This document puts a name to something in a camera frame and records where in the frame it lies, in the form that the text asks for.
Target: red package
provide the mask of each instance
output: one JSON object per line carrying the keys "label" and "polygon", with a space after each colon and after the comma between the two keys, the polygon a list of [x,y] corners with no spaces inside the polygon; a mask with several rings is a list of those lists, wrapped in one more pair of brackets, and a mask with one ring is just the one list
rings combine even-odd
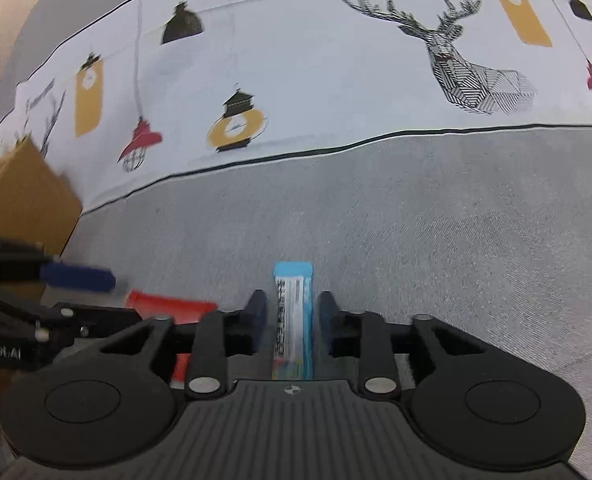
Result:
{"label": "red package", "polygon": [[[140,314],[142,319],[156,316],[156,314],[169,314],[176,324],[196,323],[203,314],[212,310],[218,310],[218,305],[211,301],[179,300],[178,298],[166,298],[164,296],[152,296],[140,290],[132,290],[125,300],[125,307],[132,308]],[[185,368],[190,354],[178,354],[176,366],[173,370],[172,383],[185,381]]]}

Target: ribbed black surface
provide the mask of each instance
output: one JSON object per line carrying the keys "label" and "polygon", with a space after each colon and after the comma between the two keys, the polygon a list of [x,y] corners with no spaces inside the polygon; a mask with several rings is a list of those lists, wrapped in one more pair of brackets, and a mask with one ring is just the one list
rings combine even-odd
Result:
{"label": "ribbed black surface", "polygon": [[[301,388],[294,392],[292,385]],[[391,403],[345,381],[241,381],[195,402],[156,447],[106,468],[58,471],[18,460],[2,480],[577,480],[566,465],[521,473],[476,470],[439,455]]]}

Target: cardboard box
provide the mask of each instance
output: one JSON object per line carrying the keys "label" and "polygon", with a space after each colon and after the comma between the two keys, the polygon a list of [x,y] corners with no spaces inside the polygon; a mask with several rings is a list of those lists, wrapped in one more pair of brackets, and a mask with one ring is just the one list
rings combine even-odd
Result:
{"label": "cardboard box", "polygon": [[[0,158],[0,237],[42,244],[47,253],[60,254],[81,211],[68,184],[52,173],[29,138]],[[44,285],[5,288],[38,302]],[[10,370],[0,370],[0,396],[11,375]]]}

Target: geometric deer print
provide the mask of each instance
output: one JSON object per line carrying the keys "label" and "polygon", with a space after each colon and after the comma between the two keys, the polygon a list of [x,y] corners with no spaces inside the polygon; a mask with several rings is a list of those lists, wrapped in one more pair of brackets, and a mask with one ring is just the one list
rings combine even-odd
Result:
{"label": "geometric deer print", "polygon": [[462,25],[456,22],[478,12],[482,0],[463,0],[460,10],[449,0],[443,0],[447,10],[439,16],[440,24],[435,30],[422,26],[413,14],[397,10],[394,0],[387,0],[386,11],[372,6],[369,0],[358,0],[358,4],[342,1],[370,18],[398,23],[407,36],[423,40],[433,75],[450,103],[479,114],[499,110],[510,114],[531,106],[536,89],[524,75],[516,70],[496,70],[471,63],[453,45],[463,33]]}

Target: light blue tube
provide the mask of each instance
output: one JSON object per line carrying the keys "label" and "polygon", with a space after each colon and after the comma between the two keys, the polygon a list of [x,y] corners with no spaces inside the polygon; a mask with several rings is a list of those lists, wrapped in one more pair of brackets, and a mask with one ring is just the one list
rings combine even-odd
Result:
{"label": "light blue tube", "polygon": [[313,273],[309,262],[278,262],[273,267],[278,288],[278,332],[272,379],[313,378]]}

